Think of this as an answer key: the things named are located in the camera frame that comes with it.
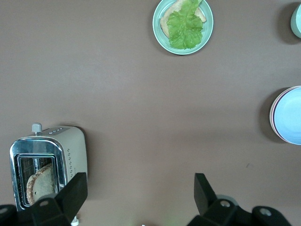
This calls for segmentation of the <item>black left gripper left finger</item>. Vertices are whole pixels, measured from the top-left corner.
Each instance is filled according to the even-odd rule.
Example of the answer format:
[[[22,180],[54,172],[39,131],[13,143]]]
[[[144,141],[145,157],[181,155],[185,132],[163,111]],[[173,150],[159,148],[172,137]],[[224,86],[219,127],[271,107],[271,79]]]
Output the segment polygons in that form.
[[[58,193],[45,195],[32,206],[17,211],[15,205],[1,205],[2,226],[70,226],[87,199],[87,174],[77,173]]]

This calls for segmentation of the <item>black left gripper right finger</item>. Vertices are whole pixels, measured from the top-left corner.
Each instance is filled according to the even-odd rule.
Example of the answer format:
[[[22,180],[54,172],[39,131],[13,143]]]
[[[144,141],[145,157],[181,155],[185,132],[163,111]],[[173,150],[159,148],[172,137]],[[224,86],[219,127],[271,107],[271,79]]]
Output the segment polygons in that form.
[[[243,210],[230,198],[217,196],[203,173],[194,177],[194,200],[199,211],[189,226],[289,226],[289,221],[272,207]]]

